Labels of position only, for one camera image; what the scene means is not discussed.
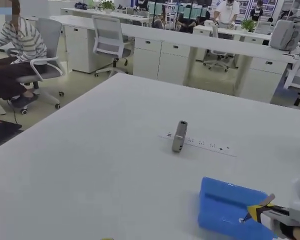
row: chair armrest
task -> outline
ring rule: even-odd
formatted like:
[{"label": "chair armrest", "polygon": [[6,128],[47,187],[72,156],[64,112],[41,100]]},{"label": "chair armrest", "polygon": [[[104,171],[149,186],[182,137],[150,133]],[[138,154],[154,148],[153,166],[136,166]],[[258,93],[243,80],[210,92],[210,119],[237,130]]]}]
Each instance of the chair armrest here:
[{"label": "chair armrest", "polygon": [[[55,65],[52,65],[50,63],[48,63],[48,61],[56,61],[58,63],[59,67],[56,67]],[[55,68],[56,70],[59,71],[60,73],[60,77],[64,76],[66,74],[63,66],[61,65],[60,61],[59,61],[59,57],[50,57],[50,58],[36,58],[36,59],[32,59],[30,61],[30,66],[33,69],[33,71],[35,72],[35,74],[40,78],[40,81],[43,81],[44,79],[42,78],[42,76],[40,75],[40,73],[38,72],[38,70],[35,67],[35,63],[39,63],[39,62],[46,62],[47,65],[49,65],[52,68]]]},{"label": "chair armrest", "polygon": [[6,51],[6,54],[9,56],[9,57],[14,57],[15,54],[12,52],[12,51],[16,51],[17,49],[16,48],[9,48],[7,51]]}]

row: desk surface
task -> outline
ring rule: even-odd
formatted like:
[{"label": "desk surface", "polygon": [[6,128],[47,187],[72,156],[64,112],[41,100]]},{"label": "desk surface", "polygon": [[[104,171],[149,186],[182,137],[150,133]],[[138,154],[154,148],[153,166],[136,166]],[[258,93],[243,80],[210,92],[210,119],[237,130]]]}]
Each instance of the desk surface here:
[{"label": "desk surface", "polygon": [[[201,31],[209,31],[212,32],[212,26],[201,26],[198,25],[194,29],[201,30]],[[230,35],[238,35],[242,37],[250,37],[250,38],[256,38],[256,39],[263,39],[263,40],[269,40],[271,39],[270,35],[266,34],[260,34],[260,33],[254,33],[254,32],[244,32],[242,30],[232,30],[232,29],[227,29],[227,28],[218,28],[218,33],[221,34],[230,34]]]},{"label": "desk surface", "polygon": [[[173,154],[158,135],[180,120],[237,157]],[[0,240],[217,239],[197,224],[204,176],[287,206],[300,110],[116,74],[0,147]]]},{"label": "desk surface", "polygon": [[[94,30],[94,24],[91,18],[61,15],[51,16],[51,19],[61,22],[65,26],[76,28],[84,28]],[[189,34],[178,31],[168,31],[163,29],[136,26],[121,23],[122,33],[124,35],[155,41],[165,41],[167,43],[186,45],[195,48],[216,50],[231,54],[246,55],[255,58],[268,59],[284,63],[295,63],[296,60],[292,56],[283,55],[286,53],[269,46],[233,41],[199,34]]]},{"label": "desk surface", "polygon": [[110,17],[113,17],[113,18],[138,21],[138,22],[141,22],[141,23],[148,23],[149,22],[149,19],[146,18],[146,17],[130,15],[130,14],[125,14],[125,13],[115,12],[115,11],[112,11],[111,13],[106,13],[105,11],[94,10],[94,9],[87,9],[87,10],[76,9],[76,8],[61,8],[61,9],[74,11],[74,12],[78,12],[78,13],[91,14],[91,15],[110,16]]}]

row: striped shirt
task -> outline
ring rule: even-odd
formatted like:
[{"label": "striped shirt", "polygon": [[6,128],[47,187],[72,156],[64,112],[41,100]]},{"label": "striped shirt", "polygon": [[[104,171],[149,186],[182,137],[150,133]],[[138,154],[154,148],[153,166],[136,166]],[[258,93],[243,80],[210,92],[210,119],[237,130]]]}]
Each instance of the striped shirt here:
[{"label": "striped shirt", "polygon": [[18,32],[15,27],[6,22],[0,33],[0,47],[12,43],[17,49],[17,60],[11,64],[29,63],[32,59],[47,57],[47,47],[39,31],[23,17],[19,17]]}]

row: man in striped shirt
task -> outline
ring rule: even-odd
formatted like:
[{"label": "man in striped shirt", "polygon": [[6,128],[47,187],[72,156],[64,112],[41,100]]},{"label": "man in striped shirt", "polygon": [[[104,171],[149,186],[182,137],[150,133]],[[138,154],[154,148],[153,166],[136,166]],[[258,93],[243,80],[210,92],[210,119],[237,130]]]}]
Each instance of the man in striped shirt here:
[{"label": "man in striped shirt", "polygon": [[[35,75],[30,66],[32,59],[42,59],[47,57],[47,47],[38,32],[23,17],[20,17],[19,0],[9,0],[12,6],[12,16],[3,25],[0,33],[0,47],[12,43],[17,49],[16,57],[6,57],[0,59],[0,97],[4,100],[11,100],[20,96],[11,103],[16,108],[23,108],[29,103],[38,99],[31,91],[17,82],[17,78]],[[46,71],[46,62],[35,65],[38,72]]]}]

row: person in white shirt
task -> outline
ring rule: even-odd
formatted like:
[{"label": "person in white shirt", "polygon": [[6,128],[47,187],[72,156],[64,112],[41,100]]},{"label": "person in white shirt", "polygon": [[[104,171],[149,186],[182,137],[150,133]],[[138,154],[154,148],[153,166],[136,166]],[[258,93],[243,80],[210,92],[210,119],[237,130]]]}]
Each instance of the person in white shirt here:
[{"label": "person in white shirt", "polygon": [[214,21],[218,22],[221,28],[235,26],[235,20],[240,13],[240,5],[235,0],[221,2],[214,11]]}]

